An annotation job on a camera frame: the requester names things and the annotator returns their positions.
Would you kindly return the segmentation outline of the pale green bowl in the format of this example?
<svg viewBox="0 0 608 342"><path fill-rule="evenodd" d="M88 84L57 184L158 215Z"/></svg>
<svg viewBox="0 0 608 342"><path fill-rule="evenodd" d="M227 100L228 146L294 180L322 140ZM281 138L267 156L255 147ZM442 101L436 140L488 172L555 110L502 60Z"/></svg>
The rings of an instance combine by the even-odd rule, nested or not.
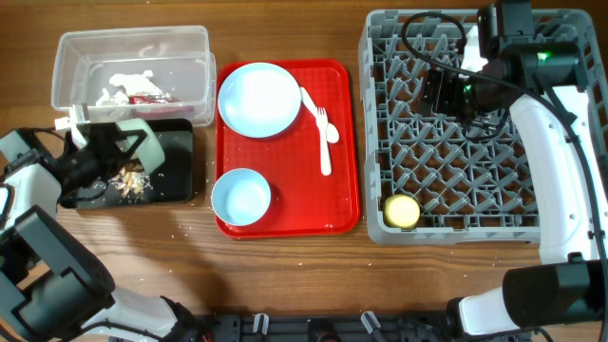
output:
<svg viewBox="0 0 608 342"><path fill-rule="evenodd" d="M143 130L146 133L143 142L135 150L137 159L140 161L143 172L146 175L153 173L165 162L165 155L161 143L146 121L139 118L129 119L117 122L117 126L122 132Z"/></svg>

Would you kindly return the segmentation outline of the red snack wrapper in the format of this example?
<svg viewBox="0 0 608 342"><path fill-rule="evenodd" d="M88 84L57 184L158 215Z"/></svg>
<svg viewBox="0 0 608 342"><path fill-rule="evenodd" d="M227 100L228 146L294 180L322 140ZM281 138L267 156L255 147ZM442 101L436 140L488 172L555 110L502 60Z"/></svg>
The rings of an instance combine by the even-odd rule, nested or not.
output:
<svg viewBox="0 0 608 342"><path fill-rule="evenodd" d="M171 95L130 95L128 97L131 105L160 105L174 103Z"/></svg>

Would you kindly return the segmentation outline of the food scraps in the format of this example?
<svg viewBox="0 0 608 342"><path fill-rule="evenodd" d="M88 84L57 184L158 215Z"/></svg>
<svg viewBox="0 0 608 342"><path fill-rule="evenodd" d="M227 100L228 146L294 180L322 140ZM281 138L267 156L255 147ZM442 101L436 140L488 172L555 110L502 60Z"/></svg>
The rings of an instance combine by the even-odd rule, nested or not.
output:
<svg viewBox="0 0 608 342"><path fill-rule="evenodd" d="M122 198L142 198L146 190L152 190L150 177L144 172L143 166L138 162L128 163L109 184L119 192Z"/></svg>

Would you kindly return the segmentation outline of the white napkin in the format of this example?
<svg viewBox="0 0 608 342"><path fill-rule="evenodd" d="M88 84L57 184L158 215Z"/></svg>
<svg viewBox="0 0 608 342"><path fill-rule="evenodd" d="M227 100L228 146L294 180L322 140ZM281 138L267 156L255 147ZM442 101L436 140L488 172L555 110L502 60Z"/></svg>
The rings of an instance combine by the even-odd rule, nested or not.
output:
<svg viewBox="0 0 608 342"><path fill-rule="evenodd" d="M141 74L114 74L109 78L109 84L119 90L111 95L106 88L103 95L96 101L96 106L129 105L134 97L163 98L165 92L157 87L151 78L152 70L145 70Z"/></svg>

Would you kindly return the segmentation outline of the white plastic spoon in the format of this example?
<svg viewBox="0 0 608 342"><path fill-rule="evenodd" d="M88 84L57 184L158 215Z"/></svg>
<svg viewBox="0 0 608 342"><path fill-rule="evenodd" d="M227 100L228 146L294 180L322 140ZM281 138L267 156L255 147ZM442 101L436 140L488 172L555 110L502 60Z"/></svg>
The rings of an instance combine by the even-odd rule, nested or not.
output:
<svg viewBox="0 0 608 342"><path fill-rule="evenodd" d="M327 142L328 143L338 143L339 139L340 139L339 132L338 132L337 128L332 123L329 122L327 114L325 112L322 112L321 109L314 104L314 101L311 98L310 94L303 86L301 86L299 88L299 90L300 90L300 94L301 94L301 101L305 105L305 107L314 115L314 117L316 119L321 118L327 122L327 124L326 124Z"/></svg>

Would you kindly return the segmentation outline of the yellow plastic cup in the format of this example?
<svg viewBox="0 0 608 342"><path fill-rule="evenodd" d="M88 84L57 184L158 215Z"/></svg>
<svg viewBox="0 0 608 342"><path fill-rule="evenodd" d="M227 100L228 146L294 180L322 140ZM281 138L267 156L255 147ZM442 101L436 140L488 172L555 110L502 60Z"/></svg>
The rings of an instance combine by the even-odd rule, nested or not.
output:
<svg viewBox="0 0 608 342"><path fill-rule="evenodd" d="M393 195L384 204L384 221L390 227L412 229L420 215L419 204L407 195Z"/></svg>

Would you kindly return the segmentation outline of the white plastic fork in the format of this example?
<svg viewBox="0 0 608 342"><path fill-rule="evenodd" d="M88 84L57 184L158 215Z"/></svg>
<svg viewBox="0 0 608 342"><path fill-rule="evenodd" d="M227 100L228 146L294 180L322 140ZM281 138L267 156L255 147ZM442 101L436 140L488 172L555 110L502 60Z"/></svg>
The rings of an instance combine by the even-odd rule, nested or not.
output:
<svg viewBox="0 0 608 342"><path fill-rule="evenodd" d="M320 147L320 168L323 176L329 176L332 173L332 163L330 157L329 146L326 137L326 124L324 119L315 119L319 131L319 147Z"/></svg>

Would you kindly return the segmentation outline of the small light blue bowl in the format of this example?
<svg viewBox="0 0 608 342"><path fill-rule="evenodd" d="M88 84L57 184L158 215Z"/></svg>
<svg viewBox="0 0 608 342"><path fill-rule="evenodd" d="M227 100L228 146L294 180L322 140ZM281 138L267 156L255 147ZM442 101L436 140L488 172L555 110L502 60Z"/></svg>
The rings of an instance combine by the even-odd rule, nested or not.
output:
<svg viewBox="0 0 608 342"><path fill-rule="evenodd" d="M257 171L237 168L215 183L211 202L216 216L226 224L247 226L259 221L271 204L269 182Z"/></svg>

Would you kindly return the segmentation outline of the light blue plate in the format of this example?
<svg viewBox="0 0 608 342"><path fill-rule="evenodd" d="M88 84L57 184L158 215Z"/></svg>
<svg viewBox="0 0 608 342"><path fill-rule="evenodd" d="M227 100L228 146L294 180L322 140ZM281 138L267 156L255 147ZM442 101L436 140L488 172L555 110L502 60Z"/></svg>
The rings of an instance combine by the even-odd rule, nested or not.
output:
<svg viewBox="0 0 608 342"><path fill-rule="evenodd" d="M218 91L224 123L241 136L269 138L286 130L301 107L299 84L285 68L270 63L238 67Z"/></svg>

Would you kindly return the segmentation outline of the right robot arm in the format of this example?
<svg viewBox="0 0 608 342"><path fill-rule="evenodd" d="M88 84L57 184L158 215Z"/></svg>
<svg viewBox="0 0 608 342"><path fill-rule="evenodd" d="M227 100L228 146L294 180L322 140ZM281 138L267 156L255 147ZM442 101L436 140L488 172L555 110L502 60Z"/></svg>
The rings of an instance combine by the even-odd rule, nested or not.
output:
<svg viewBox="0 0 608 342"><path fill-rule="evenodd" d="M607 319L607 198L591 141L586 65L573 42L544 43L526 1L498 1L477 14L484 66L431 62L424 114L446 114L488 129L503 110L530 167L541 264L513 269L497 289L457 299L465 337Z"/></svg>

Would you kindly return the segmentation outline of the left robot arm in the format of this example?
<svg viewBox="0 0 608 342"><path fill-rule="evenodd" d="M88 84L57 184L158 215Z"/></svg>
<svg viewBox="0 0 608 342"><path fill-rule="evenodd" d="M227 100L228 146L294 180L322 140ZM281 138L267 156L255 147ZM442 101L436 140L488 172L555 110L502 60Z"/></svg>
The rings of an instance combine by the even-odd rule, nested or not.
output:
<svg viewBox="0 0 608 342"><path fill-rule="evenodd" d="M138 157L147 172L164 161L147 122L84 123L62 136L55 158L39 128L1 138L1 334L8 340L201 341L200 320L180 303L116 286L103 263L56 220L62 201L109 181Z"/></svg>

